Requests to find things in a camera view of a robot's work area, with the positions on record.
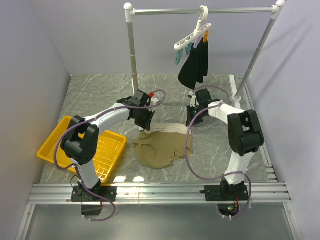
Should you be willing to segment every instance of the marble floor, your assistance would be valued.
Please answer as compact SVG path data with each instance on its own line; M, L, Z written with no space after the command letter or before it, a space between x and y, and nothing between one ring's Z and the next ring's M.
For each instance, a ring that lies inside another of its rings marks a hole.
M91 116L112 106L117 100L132 96L132 76L130 74L95 74L72 76L65 101L60 114L64 116ZM177 74L139 74L139 88L147 93L156 89L166 91L167 98L162 106L156 109L153 123L182 123L187 120L187 108L190 104L189 89L178 81ZM215 84L231 95L229 75L210 74L204 77L201 85ZM224 93L210 89L212 98L223 99ZM243 109L248 109L245 100L241 102ZM188 169L184 159L175 160L173 165L164 169L151 169L140 164L133 150L133 140L140 131L133 120L119 123L110 131L127 137L125 149L118 160L109 183L125 182L194 182L201 181ZM192 129L193 154L190 157L192 167L202 176L223 174L229 164L231 149L228 142L228 127L221 121L205 117L202 124ZM248 174L253 182L268 181L267 172L261 152L257 152L250 162ZM42 184L68 183L74 174L70 171L58 170L53 164L46 163L42 174Z

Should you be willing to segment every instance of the cable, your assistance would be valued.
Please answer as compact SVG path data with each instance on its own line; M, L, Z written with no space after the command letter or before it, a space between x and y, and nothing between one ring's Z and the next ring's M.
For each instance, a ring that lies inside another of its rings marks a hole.
M199 111L195 116L194 118L192 119L189 127L188 127L188 130L186 132L186 137L185 137L185 143L184 143L184 155L185 155L185 161L186 161L186 164L188 165L188 168L189 170L193 173L193 175L195 175L197 178L201 179L201 180L206 180L206 181L215 181L215 180L218 180L218 179L222 179L224 177L227 177L227 176L230 176L230 175L233 175L233 174L243 174L246 179L248 180L249 182L249 198L248 198L248 201L246 202L243 210L241 210L237 215L233 216L232 218L237 218L239 216L241 216L249 207L249 204L250 204L250 199L251 199L251 192L252 192L252 183L251 183L251 179L249 178L249 176L245 173L245 172L242 172L242 171L233 171L233 172L229 172L229 173L225 173L225 174L222 174L220 176L216 176L216 177L204 177L204 176L200 176L199 174L197 174L193 168L191 167L191 164L190 164L190 161L189 161L189 158L188 158L188 139L189 139L189 133L191 131L191 128L193 126L193 124L195 123L197 117L199 117L201 114L203 114L204 112L208 111L209 109L214 109L214 108L218 108L220 107L224 102L226 102L228 99L229 99L229 94L227 93L227 91L225 91L224 89L222 89L221 87L219 86L214 86L214 85L206 85L206 86L201 86L201 87L198 87L196 88L195 90L193 90L193 92L197 91L197 90L200 90L200 89L204 89L204 88L208 88L208 87L211 87L211 88L216 88L216 89L219 89L221 90L222 92L224 92L226 94L226 99L221 101L219 104L215 105L215 106L210 106L210 107L207 107L201 111Z
M77 165L76 165L75 163L72 163L72 164L70 164L70 165L68 165L68 166L66 166L66 167L62 167L62 166L59 165L58 160L57 160L57 152L58 152L58 149L59 149L60 142L62 141L62 139L63 139L70 131L72 131L72 130L74 130L74 129L82 126L82 125L88 124L88 123L94 121L95 119L101 118L102 116L104 116L104 115L106 115L106 114L108 114L108 113L110 113L110 112L112 112L112 111L116 111L116 110L120 110L120 109L151 109L151 108L156 108L156 107L160 106L160 105L165 101L167 94L166 94L165 91L160 90L160 89L159 89L159 90L155 90L153 93L155 94L155 93L157 93L157 92L163 93L163 98L162 98L162 100L161 100L158 104L156 104L156 105L154 105L154 106L119 106L119 107L115 107L115 108L109 108L109 109L101 112L101 113L100 113L99 115L97 115L96 117L93 117L93 118L91 118L91 119L89 119L89 120L80 122L80 123L78 123L78 124L70 127L70 128L67 129L67 130L62 134L62 136L58 139L58 141L57 141L57 143L56 143L56 145L55 145L55 148L54 148L54 152L53 152L53 161L54 161L55 166L56 166L59 170L67 170L67 169L69 169L69 168L71 168L71 167L75 167L76 174L77 174L79 180L81 181L81 185L83 186L83 188L84 188L89 194L91 194L92 196L94 196L94 197L96 197L96 198L99 198L99 199L101 199L101 200L103 200L103 201L105 201L105 202L108 202L108 203L110 203L110 204L113 206L113 212L112 212L111 215L108 216L108 217L105 217L105 218L102 218L102 219L91 219L91 218L85 216L85 217L84 217L85 219L88 219L89 221L93 221L93 222L102 222L102 221L108 220L108 219L110 219L110 218L115 214L115 212L116 212L116 205L115 205L112 201L110 201L109 199L107 199L107 198L105 198L105 197L103 197L103 196L100 196L100 195L98 195L98 194L95 194L94 192L90 191L90 190L87 188L87 186L85 185L85 183L82 181L81 175L80 175L79 170L78 170L78 168L77 168Z
M71 184L71 187L73 188L73 191L76 192L75 187L72 185L72 180L73 180L75 177L79 178L77 175L74 175L74 176L71 178L71 180L70 180L70 184Z

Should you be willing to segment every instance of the orange clothespin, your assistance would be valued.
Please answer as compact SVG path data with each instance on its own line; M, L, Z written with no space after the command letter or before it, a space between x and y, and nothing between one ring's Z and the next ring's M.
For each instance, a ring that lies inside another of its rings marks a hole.
M204 34L203 42L206 43L208 40L209 31L206 31Z

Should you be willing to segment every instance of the white wall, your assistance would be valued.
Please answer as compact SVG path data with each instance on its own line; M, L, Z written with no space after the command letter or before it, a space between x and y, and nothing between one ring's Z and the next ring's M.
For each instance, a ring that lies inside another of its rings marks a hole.
M56 125L69 76L28 0L0 7L0 235L14 239L41 173L36 153Z
M248 85L306 240L320 239L319 11L318 0L286 3Z
M30 0L71 74L131 73L124 3L136 9L270 7L276 0ZM270 13L210 14L209 71L244 73ZM134 17L138 73L179 73L174 44L193 32L196 15Z

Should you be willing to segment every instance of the white robotic arm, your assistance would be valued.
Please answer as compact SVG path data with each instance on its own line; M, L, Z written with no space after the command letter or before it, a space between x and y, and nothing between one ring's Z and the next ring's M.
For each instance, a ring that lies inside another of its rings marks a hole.
M158 101L157 98L151 97L138 90L133 97L127 97L117 101L117 103L107 109L111 111L102 116L100 116L102 113L100 112L85 118L80 116L72 118L68 129L83 121L94 119L94 121L79 126L69 132L61 142L61 148L76 165L81 179L88 189L95 191L95 188L99 188L101 184L100 179L96 175L93 161L93 157L97 151L99 135L112 126L129 119L134 119L135 124L140 128L150 130L151 120L155 114L153 106L156 106ZM149 108L133 109L145 106Z
M197 92L191 91L189 97L191 103L187 106L187 126L197 112L221 103L219 99L212 100L207 89ZM255 152L264 143L264 136L256 112L254 110L244 111L222 103L222 105L204 112L196 119L195 124L203 122L205 116L217 118L228 125L228 137L232 153L225 174L231 172L245 173ZM225 180L229 185L238 185L244 182L245 177L242 174L232 174L226 176Z
M210 103L208 107L216 106L219 103L220 103L219 101ZM210 117L219 119L225 124L228 124L229 115L243 114L245 111L223 103L221 106L209 109L208 112ZM240 156L238 153L232 150L229 166L225 171L225 174L232 173L232 172L245 173L248 169L248 165L251 161L251 158L254 156L254 154L255 154L254 152L247 152L243 156ZM233 174L233 175L226 176L225 179L230 185L236 185L243 182L245 180L245 176L240 174Z

